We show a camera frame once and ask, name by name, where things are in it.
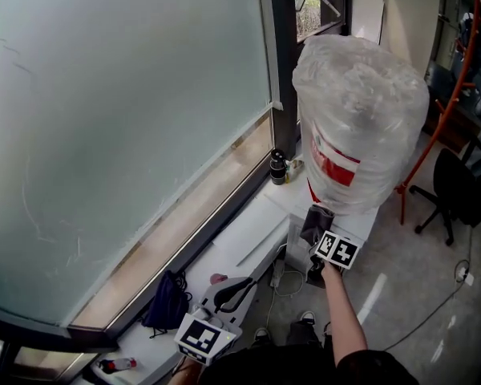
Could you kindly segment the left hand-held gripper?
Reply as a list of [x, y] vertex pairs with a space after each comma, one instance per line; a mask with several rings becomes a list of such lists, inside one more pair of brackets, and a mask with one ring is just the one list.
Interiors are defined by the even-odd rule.
[[228, 278], [210, 285], [180, 324], [175, 336], [178, 351], [204, 366], [230, 351], [242, 335], [240, 325], [257, 287], [251, 277]]

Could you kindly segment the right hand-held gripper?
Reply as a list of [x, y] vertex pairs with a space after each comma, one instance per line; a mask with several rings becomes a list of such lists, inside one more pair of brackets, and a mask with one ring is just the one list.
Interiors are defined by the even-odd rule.
[[325, 231], [309, 250], [311, 267], [307, 271], [307, 282], [323, 284], [321, 272], [326, 262], [341, 273], [349, 270], [354, 263], [360, 245], [330, 231]]

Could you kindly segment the grey cloth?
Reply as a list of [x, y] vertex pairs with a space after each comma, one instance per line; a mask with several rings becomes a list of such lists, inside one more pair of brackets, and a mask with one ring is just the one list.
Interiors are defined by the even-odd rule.
[[300, 232], [300, 238], [308, 244], [309, 249], [321, 240], [325, 231], [330, 231], [334, 217], [335, 214], [323, 206], [312, 205], [309, 208]]

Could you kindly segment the white water dispenser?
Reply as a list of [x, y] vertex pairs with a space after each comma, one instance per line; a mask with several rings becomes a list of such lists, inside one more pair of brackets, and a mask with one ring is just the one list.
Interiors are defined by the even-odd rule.
[[[360, 246], [363, 246], [370, 235], [377, 212], [377, 209], [371, 209], [363, 214], [347, 216], [339, 216], [335, 214], [330, 232], [346, 237]], [[293, 213], [289, 215], [289, 231], [285, 248], [285, 262], [295, 270], [302, 272], [305, 276], [305, 282], [308, 283], [307, 271], [312, 265], [310, 261], [309, 246], [300, 238], [301, 228], [305, 222], [306, 215], [304, 217], [299, 217]], [[318, 288], [323, 288], [325, 286], [325, 283], [308, 284]]]

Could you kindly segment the person's right forearm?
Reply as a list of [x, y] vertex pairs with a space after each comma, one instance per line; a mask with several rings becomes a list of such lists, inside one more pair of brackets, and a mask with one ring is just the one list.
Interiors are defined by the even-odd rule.
[[340, 273], [326, 261], [321, 275], [329, 306], [335, 365], [346, 374], [352, 368], [351, 355], [368, 350], [366, 336], [354, 312]]

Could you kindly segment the plastic-wrapped clear water jug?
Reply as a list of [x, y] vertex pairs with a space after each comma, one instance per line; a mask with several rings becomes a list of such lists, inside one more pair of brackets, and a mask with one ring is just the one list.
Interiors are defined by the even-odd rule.
[[337, 215], [379, 207], [425, 123], [423, 76], [369, 40], [324, 34], [305, 40], [293, 86], [313, 199]]

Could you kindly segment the person's black trousers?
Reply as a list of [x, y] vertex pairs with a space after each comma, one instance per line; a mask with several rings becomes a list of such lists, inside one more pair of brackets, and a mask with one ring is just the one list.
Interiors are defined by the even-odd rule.
[[[259, 347], [268, 347], [268, 346], [274, 346], [274, 345], [275, 343], [273, 342], [273, 340], [271, 344], [262, 345], [262, 346], [253, 346], [253, 343], [252, 343], [249, 349], [255, 349]], [[300, 320], [296, 322], [292, 322], [289, 326], [289, 333], [287, 334], [284, 347], [291, 347], [291, 346], [311, 346], [319, 349], [323, 348], [322, 342], [319, 340], [315, 332], [315, 326], [305, 324], [303, 322], [300, 322]]]

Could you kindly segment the person's black shirt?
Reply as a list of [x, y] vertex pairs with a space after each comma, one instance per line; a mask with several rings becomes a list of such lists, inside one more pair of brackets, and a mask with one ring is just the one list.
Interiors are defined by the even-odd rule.
[[264, 345], [230, 353], [206, 367], [199, 385], [419, 385], [391, 354], [363, 350], [339, 363], [320, 346]]

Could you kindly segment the black flask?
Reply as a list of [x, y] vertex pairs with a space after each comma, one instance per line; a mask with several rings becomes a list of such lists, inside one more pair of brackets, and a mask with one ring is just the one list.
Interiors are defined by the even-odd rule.
[[282, 150], [274, 148], [270, 152], [269, 174], [275, 185], [283, 185], [286, 182], [287, 163]]

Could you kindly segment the clear red-label bottle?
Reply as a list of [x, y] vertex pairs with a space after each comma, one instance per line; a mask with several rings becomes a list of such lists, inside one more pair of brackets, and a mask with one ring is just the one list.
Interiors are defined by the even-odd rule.
[[131, 370], [136, 367], [137, 361], [134, 358], [102, 359], [98, 361], [98, 368], [107, 375]]

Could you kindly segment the white floor power strip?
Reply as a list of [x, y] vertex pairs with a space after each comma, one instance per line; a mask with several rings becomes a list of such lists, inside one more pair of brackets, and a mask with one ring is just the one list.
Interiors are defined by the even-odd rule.
[[468, 286], [473, 286], [475, 278], [470, 273], [470, 271], [467, 267], [461, 266], [455, 272], [455, 280], [456, 280], [457, 283], [466, 284]]

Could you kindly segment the black office chair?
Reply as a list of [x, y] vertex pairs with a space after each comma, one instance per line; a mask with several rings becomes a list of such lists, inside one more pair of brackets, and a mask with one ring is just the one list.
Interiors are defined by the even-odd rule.
[[481, 142], [472, 137], [467, 150], [459, 157], [444, 148], [435, 162], [432, 193], [417, 185], [409, 187], [435, 205], [434, 212], [414, 231], [420, 234], [438, 215], [447, 230], [446, 245], [454, 242], [452, 222], [461, 221], [474, 228], [481, 222], [481, 176], [475, 176], [466, 166], [472, 152], [481, 149]]

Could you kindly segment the white leaning board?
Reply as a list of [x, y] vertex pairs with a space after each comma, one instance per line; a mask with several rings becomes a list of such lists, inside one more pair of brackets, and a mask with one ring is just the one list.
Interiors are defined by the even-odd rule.
[[384, 0], [352, 0], [351, 34], [381, 42]]

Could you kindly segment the orange coat rack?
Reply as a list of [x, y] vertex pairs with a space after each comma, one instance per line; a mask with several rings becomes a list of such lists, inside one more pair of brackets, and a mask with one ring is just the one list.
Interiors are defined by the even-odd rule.
[[414, 166], [410, 170], [409, 174], [406, 176], [404, 181], [399, 185], [395, 187], [396, 193], [400, 196], [400, 201], [401, 201], [401, 206], [400, 206], [400, 217], [399, 217], [399, 224], [404, 225], [405, 223], [405, 218], [406, 218], [406, 190], [408, 189], [408, 186], [411, 182], [411, 180], [414, 178], [415, 174], [417, 171], [420, 169], [422, 163], [430, 153], [431, 149], [435, 145], [435, 142], [439, 138], [440, 134], [442, 133], [442, 130], [444, 126], [446, 125], [447, 121], [450, 119], [452, 112], [455, 109], [455, 106], [459, 103], [459, 95], [460, 92], [463, 88], [475, 88], [474, 83], [468, 83], [466, 81], [467, 73], [470, 69], [470, 65], [472, 63], [472, 58], [474, 55], [474, 50], [476, 46], [476, 40], [477, 40], [477, 35], [479, 33], [479, 24], [481, 22], [481, 17], [480, 17], [480, 6], [481, 6], [481, 1], [480, 0], [475, 0], [474, 2], [474, 7], [473, 7], [473, 19], [472, 19], [472, 24], [471, 24], [471, 31], [469, 34], [469, 40], [468, 40], [468, 45], [464, 48], [464, 60], [463, 60], [463, 66], [461, 71], [459, 72], [459, 77], [456, 81], [455, 87], [452, 91], [451, 97], [447, 103], [447, 105], [444, 107], [438, 100], [435, 101], [435, 104], [437, 105], [439, 109], [439, 121], [437, 123], [436, 129], [431, 136], [429, 143], [427, 146], [423, 149], [422, 154], [420, 157], [417, 159], [417, 161], [414, 163]]

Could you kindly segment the dark blue drawstring bag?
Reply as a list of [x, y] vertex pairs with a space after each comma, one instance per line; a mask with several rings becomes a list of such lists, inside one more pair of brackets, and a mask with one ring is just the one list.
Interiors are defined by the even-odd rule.
[[141, 319], [142, 326], [153, 331], [150, 339], [180, 327], [192, 300], [187, 288], [184, 271], [175, 273], [168, 270], [164, 273], [148, 312]]

